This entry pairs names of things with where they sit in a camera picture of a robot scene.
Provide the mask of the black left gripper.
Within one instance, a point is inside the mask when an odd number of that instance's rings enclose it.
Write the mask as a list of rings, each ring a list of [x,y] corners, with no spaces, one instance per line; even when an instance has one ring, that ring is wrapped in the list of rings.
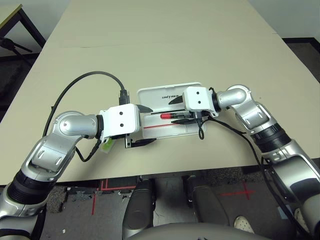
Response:
[[[136,106],[138,107],[140,113],[153,112],[153,110],[147,106],[140,105],[140,104],[137,104]],[[139,140],[136,140],[135,142],[132,142],[130,133],[115,135],[115,136],[111,136],[110,138],[113,140],[124,139],[125,148],[143,147],[157,140],[156,138],[147,138],[147,139],[139,139]]]

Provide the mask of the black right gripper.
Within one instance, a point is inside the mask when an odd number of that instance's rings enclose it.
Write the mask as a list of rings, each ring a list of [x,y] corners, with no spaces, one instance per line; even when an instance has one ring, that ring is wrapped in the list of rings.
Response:
[[[168,104],[169,105],[175,105],[175,104],[180,104],[183,103],[183,97],[178,96],[174,99],[172,99]],[[206,110],[202,111],[192,111],[192,117],[193,118],[180,118],[177,120],[171,121],[172,124],[177,124],[177,125],[190,125],[190,124],[200,124],[201,120],[209,115],[209,112]]]

